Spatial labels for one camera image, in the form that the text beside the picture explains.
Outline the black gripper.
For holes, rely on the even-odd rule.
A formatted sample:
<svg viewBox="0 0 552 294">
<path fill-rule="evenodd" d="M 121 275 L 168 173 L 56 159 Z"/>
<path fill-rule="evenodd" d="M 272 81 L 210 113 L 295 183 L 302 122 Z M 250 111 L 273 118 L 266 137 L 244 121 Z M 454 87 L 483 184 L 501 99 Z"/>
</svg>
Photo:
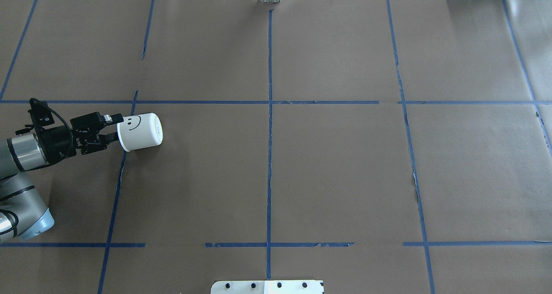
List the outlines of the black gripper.
<svg viewBox="0 0 552 294">
<path fill-rule="evenodd" d="M 118 133 L 100 134 L 108 124 L 118 124 L 124 121 L 123 115 L 101 115 L 89 113 L 70 120 L 74 136 L 75 148 L 82 155 L 103 151 L 108 143 L 118 141 Z"/>
</svg>

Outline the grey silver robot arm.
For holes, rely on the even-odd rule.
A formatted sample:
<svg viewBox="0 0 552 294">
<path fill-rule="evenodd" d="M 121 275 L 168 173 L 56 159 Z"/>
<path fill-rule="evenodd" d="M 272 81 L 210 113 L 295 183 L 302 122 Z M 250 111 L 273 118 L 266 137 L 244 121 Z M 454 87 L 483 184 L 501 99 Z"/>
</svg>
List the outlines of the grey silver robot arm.
<svg viewBox="0 0 552 294">
<path fill-rule="evenodd" d="M 1 242 L 29 240 L 54 226 L 49 207 L 40 196 L 29 172 L 49 168 L 76 155 L 103 151 L 117 133 L 102 129 L 122 123 L 121 114 L 89 113 L 53 127 L 59 114 L 51 109 L 30 109 L 31 125 L 1 142 Z"/>
</svg>

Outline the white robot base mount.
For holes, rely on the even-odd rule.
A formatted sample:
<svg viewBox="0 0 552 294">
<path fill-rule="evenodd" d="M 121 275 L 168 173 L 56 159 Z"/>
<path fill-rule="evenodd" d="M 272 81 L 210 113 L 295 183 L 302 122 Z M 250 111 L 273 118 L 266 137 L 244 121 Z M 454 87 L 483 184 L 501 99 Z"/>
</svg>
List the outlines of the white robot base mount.
<svg viewBox="0 0 552 294">
<path fill-rule="evenodd" d="M 248 280 L 217 281 L 211 294 L 323 294 L 320 280 Z"/>
</svg>

